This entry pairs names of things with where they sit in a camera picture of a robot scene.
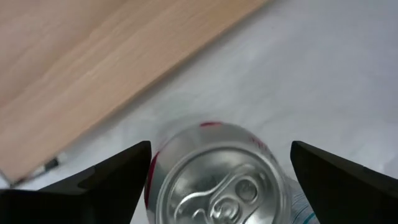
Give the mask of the white table sheet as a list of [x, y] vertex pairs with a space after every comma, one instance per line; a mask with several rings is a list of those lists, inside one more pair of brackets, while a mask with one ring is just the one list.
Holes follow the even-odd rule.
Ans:
[[290, 176], [301, 140], [398, 179], [398, 0], [271, 0], [22, 188], [209, 120], [254, 132]]

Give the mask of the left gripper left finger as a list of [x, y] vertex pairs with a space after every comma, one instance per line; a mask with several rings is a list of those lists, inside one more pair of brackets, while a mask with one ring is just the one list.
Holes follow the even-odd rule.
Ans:
[[0, 224], [130, 224], [151, 158], [142, 141], [42, 189], [0, 189]]

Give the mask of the silver soda can red lettering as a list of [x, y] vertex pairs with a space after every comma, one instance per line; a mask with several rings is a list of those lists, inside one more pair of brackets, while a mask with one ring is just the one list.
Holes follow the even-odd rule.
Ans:
[[149, 224], [289, 224], [292, 205], [267, 145], [217, 121], [189, 125], [158, 143], [144, 200]]

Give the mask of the small blue silver energy can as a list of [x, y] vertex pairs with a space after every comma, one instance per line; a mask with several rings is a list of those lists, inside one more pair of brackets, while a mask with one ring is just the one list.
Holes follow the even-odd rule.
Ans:
[[290, 177], [287, 182], [292, 194], [290, 224], [320, 224], [300, 184]]

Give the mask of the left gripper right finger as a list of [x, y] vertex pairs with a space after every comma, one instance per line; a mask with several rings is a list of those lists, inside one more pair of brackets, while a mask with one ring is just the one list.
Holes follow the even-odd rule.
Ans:
[[291, 162], [320, 224], [398, 224], [398, 179], [302, 141]]

